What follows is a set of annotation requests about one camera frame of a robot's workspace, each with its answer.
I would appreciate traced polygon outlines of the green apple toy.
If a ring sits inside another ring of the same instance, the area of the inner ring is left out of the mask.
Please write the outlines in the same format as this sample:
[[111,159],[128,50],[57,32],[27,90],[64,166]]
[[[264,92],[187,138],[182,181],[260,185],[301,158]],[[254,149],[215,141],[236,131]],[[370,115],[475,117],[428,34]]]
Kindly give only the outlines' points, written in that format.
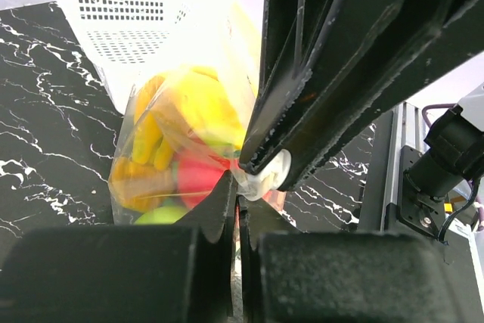
[[185,207],[164,206],[144,213],[136,221],[136,225],[170,225],[188,213]]

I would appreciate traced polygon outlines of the clear dotted zip top bag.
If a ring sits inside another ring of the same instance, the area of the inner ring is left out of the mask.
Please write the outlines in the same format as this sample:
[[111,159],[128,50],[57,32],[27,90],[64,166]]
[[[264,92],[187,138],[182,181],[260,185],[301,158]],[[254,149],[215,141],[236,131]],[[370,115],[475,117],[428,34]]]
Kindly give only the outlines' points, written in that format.
[[185,0],[188,18],[139,73],[109,176],[117,225],[172,224],[224,174],[278,212],[289,154],[256,177],[238,167],[259,95],[261,35],[240,0]]

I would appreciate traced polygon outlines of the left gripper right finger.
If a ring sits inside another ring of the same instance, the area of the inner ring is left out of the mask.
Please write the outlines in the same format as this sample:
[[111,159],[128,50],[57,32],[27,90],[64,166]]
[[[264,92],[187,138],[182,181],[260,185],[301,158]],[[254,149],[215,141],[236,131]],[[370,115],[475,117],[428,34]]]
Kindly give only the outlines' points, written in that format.
[[239,199],[247,322],[474,322],[467,243],[405,233],[300,232]]

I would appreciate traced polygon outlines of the red apple toy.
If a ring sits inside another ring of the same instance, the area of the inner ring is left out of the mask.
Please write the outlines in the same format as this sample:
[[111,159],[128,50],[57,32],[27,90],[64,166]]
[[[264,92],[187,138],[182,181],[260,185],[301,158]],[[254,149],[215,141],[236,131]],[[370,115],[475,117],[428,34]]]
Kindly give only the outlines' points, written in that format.
[[197,206],[213,191],[229,168],[230,161],[223,158],[199,157],[189,152],[178,154],[173,172],[183,204],[189,210]]

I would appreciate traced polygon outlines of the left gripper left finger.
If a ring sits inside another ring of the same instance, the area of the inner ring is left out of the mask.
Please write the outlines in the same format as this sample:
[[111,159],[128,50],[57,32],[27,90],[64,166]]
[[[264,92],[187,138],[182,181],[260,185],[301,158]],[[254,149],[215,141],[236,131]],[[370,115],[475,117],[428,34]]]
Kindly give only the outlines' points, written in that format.
[[32,231],[1,272],[3,322],[224,322],[233,312],[231,173],[171,225]]

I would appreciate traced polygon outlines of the yellow banana bunch toy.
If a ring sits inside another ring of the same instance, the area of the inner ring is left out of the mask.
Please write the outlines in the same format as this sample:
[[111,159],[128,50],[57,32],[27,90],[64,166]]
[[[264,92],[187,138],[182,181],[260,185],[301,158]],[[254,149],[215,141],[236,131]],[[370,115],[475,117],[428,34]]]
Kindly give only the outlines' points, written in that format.
[[230,167],[240,156],[246,130],[213,67],[158,73],[131,107],[132,117],[124,122],[127,139],[118,145],[109,178],[121,207],[147,213],[170,200],[183,204],[173,172],[180,153],[223,158]]

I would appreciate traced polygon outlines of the white plastic basket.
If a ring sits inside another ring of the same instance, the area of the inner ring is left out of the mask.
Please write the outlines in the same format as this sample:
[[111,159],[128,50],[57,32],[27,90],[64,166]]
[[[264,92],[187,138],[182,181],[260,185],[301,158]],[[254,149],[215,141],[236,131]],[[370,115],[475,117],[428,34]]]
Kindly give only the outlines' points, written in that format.
[[133,85],[150,74],[222,62],[222,5],[216,0],[57,3],[120,113]]

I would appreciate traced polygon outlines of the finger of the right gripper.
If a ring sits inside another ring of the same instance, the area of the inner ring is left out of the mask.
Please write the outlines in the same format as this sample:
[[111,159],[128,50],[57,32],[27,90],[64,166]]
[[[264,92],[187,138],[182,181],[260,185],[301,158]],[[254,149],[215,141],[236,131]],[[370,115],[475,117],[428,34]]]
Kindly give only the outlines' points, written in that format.
[[367,124],[483,49],[483,0],[296,0],[284,81],[285,191]]
[[281,150],[290,172],[323,165],[400,102],[401,0],[264,0],[260,86],[239,164],[258,174]]

